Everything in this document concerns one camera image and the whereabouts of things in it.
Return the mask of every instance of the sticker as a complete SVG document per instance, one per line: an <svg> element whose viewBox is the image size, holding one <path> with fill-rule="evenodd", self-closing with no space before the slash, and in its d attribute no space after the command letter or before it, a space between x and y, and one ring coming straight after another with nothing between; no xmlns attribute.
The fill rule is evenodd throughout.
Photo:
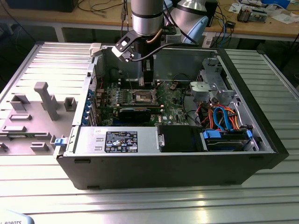
<svg viewBox="0 0 299 224"><path fill-rule="evenodd" d="M93 134L106 134L107 128L95 128Z"/></svg>
<svg viewBox="0 0 299 224"><path fill-rule="evenodd" d="M106 153L137 153L138 152L137 132L107 132L106 131L105 152Z"/></svg>

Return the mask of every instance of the blue latch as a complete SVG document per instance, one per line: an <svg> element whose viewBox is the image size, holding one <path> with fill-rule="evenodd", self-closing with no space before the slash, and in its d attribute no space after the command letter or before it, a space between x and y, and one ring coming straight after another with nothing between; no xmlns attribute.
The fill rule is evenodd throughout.
<svg viewBox="0 0 299 224"><path fill-rule="evenodd" d="M85 101L85 105L90 106L91 104L92 104L91 101L89 100Z"/></svg>
<svg viewBox="0 0 299 224"><path fill-rule="evenodd" d="M221 138L220 131L216 130L206 130L204 131L204 139L216 139L216 138Z"/></svg>
<svg viewBox="0 0 299 224"><path fill-rule="evenodd" d="M54 145L55 146L65 146L67 145L68 138L60 138L55 139Z"/></svg>
<svg viewBox="0 0 299 224"><path fill-rule="evenodd" d="M86 110L86 111L90 111L90 107L87 106L87 105L85 105L84 110Z"/></svg>
<svg viewBox="0 0 299 224"><path fill-rule="evenodd" d="M88 90L88 97L92 97L93 96L93 91L92 90Z"/></svg>
<svg viewBox="0 0 299 224"><path fill-rule="evenodd" d="M88 114L86 111L83 112L83 118L87 118L88 117Z"/></svg>
<svg viewBox="0 0 299 224"><path fill-rule="evenodd" d="M81 124L82 124L82 125L87 125L87 123L88 123L88 121L87 121L86 119L82 119L82 120L81 120Z"/></svg>
<svg viewBox="0 0 299 224"><path fill-rule="evenodd" d="M248 137L249 137L249 139L252 139L252 133L251 133L251 131L250 130L247 130L247 135L248 135Z"/></svg>

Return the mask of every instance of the red cable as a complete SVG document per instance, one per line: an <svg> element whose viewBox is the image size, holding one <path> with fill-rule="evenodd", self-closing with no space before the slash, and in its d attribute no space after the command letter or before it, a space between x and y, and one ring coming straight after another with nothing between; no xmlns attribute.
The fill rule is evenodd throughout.
<svg viewBox="0 0 299 224"><path fill-rule="evenodd" d="M100 89L102 89L103 87L103 77L101 78L101 86L100 86Z"/></svg>

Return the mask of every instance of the black cable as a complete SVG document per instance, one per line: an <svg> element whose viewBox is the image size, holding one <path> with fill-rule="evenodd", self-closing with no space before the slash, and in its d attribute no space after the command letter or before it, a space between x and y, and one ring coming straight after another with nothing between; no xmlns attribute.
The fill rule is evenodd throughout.
<svg viewBox="0 0 299 224"><path fill-rule="evenodd" d="M4 60L7 61L8 63L11 63L12 65L19 66L19 64L14 63L14 62L8 60L6 57L4 57L4 56L2 56L2 55L0 55L0 58L4 59Z"/></svg>
<svg viewBox="0 0 299 224"><path fill-rule="evenodd" d="M183 103L182 103L183 111L184 111L184 113L187 115L187 117L190 118L190 119L191 119L197 126L201 126L200 123L199 123L197 120L195 120L193 117L191 117L191 116L188 114L188 113L191 112L191 111L186 112L186 108L185 108L184 102L185 102L185 96L186 96L186 93L187 93L187 91L188 91L189 88L190 88L190 86L188 85L188 86L186 87L186 90L185 90L184 95L183 95Z"/></svg>
<svg viewBox="0 0 299 224"><path fill-rule="evenodd" d="M2 77L2 75L0 75L0 80L2 80L2 82L4 82L4 83L8 83L7 81L5 81L4 79L3 79L3 77Z"/></svg>
<svg viewBox="0 0 299 224"><path fill-rule="evenodd" d="M293 46L294 46L294 44L295 44L295 42L297 41L298 37L299 37L299 33L297 34L297 36L296 36L294 42L291 44L290 49L289 49L287 55L283 57L282 62L281 62L281 64L280 64L280 70L282 70L282 69L285 68L285 66L288 64L289 60L291 59L291 57L292 57L292 56L297 52L297 50L299 49L299 44L298 44L297 46L295 46L295 49L294 49L294 50L292 49Z"/></svg>
<svg viewBox="0 0 299 224"><path fill-rule="evenodd" d="M147 59L148 57L152 56L153 54L157 53L159 50L166 48L168 46L188 46L188 47L194 47L194 46L198 46L198 45L194 45L194 44L190 44L190 43L167 43L165 45L162 45L160 47L158 47L157 49L155 49L154 51L150 52L148 55L138 58L138 59L130 59L130 61L132 62L139 62L142 61L144 59Z"/></svg>
<svg viewBox="0 0 299 224"><path fill-rule="evenodd" d="M163 1L163 3L164 3L165 9L166 9L166 11L167 11L167 13L168 13L168 15L169 15L169 17L170 17L172 23L173 23L177 28L180 29L180 27L178 27L178 25L177 25L176 22L174 21L172 15L170 14L170 11L169 11L169 9L168 9L168 7L167 7L165 1ZM187 39L189 39L191 42L193 42L193 43L195 43L195 44L198 44L195 40L193 40L191 37L189 37L183 30L180 29L180 31L181 31L181 33L182 33Z"/></svg>
<svg viewBox="0 0 299 224"><path fill-rule="evenodd" d="M222 9L220 8L219 4L217 5L217 7L219 8L220 13L219 13L219 12L215 12L215 13L220 14L220 15L222 16L222 18L220 18L220 17L217 16L217 15L214 15L214 18L216 18L216 19L221 19L221 20L223 21L223 23L226 24L226 23L227 23L226 16L223 14ZM225 27L224 27L223 25L220 25L220 26L222 27L222 31L219 33L219 35L218 35L216 41L213 40L214 43L212 44L211 47L213 47L215 43L218 43L218 39L220 38L221 33L222 33L223 30L225 29Z"/></svg>
<svg viewBox="0 0 299 224"><path fill-rule="evenodd" d="M292 45L290 46L290 49L292 49L292 47L294 46L294 44L295 44L295 42L297 41L298 37L299 37L299 33L297 34L297 36L296 36L294 42L293 42Z"/></svg>
<svg viewBox="0 0 299 224"><path fill-rule="evenodd" d="M108 4L108 3L110 3L111 1L112 1L112 0L109 0L109 1L104 2L104 3L97 3L97 4L94 4L94 5L92 6L92 8L95 7L95 6Z"/></svg>
<svg viewBox="0 0 299 224"><path fill-rule="evenodd" d="M127 15L127 31L129 32L129 22L128 22L128 17L129 17L129 13L128 13L128 0L124 0L126 2L126 15Z"/></svg>
<svg viewBox="0 0 299 224"><path fill-rule="evenodd" d="M178 76L178 75L183 75L183 76L185 76L190 82L192 82L192 80L190 79L190 77L187 76L185 73L178 73L178 74L176 74L176 75L172 78L172 81L174 81L174 78L175 78L176 76Z"/></svg>
<svg viewBox="0 0 299 224"><path fill-rule="evenodd" d="M9 34L9 33L8 33L2 26L1 26L1 25L0 25L0 31L2 31L2 32L9 38L11 44L14 45L14 46L16 47L16 50L17 50L20 54L23 54L23 53L21 53L21 52L18 50L17 47L21 47L21 48L23 48L24 50L27 51L27 53L30 52L30 50L28 50L28 49L25 48L24 46L22 46L22 45L20 45L20 44L18 44L18 43L14 43L13 40L12 40L12 38L11 38L12 35Z"/></svg>
<svg viewBox="0 0 299 224"><path fill-rule="evenodd" d="M123 5L123 3L121 3L121 4L117 4L117 5L114 5L114 6L107 7L107 8L98 9L98 10L87 10L87 9L84 9L84 8L80 7L80 4L84 1L85 0L81 0L80 2L78 2L78 8L83 10L83 11L86 11L86 12L100 12L100 11L104 11L104 10L107 10L107 9L110 9L110 8L113 8L113 7L116 7L116 6L122 6Z"/></svg>
<svg viewBox="0 0 299 224"><path fill-rule="evenodd" d="M26 34L28 34L28 36L33 40L33 42L35 43L36 40L33 38L33 36L27 32L27 30L25 30L25 28L7 11L7 9L4 7L3 2L0 0L1 5L3 7L3 9L5 10L5 12L20 26L22 27L22 29L25 31Z"/></svg>
<svg viewBox="0 0 299 224"><path fill-rule="evenodd" d="M122 38L122 30L123 30L123 21L121 21L121 38Z"/></svg>
<svg viewBox="0 0 299 224"><path fill-rule="evenodd" d="M166 13L165 13L164 11L163 11L163 15L164 15L164 18L167 20L167 22L168 22L169 24L171 24L171 22L170 22L168 16L166 15Z"/></svg>

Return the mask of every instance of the motherboard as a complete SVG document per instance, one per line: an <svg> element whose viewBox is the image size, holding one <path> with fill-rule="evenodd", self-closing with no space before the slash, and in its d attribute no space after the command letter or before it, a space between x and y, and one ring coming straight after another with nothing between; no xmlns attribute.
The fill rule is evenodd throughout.
<svg viewBox="0 0 299 224"><path fill-rule="evenodd" d="M171 81L142 89L133 83L104 85L95 96L98 125L188 125L182 107L183 89Z"/></svg>

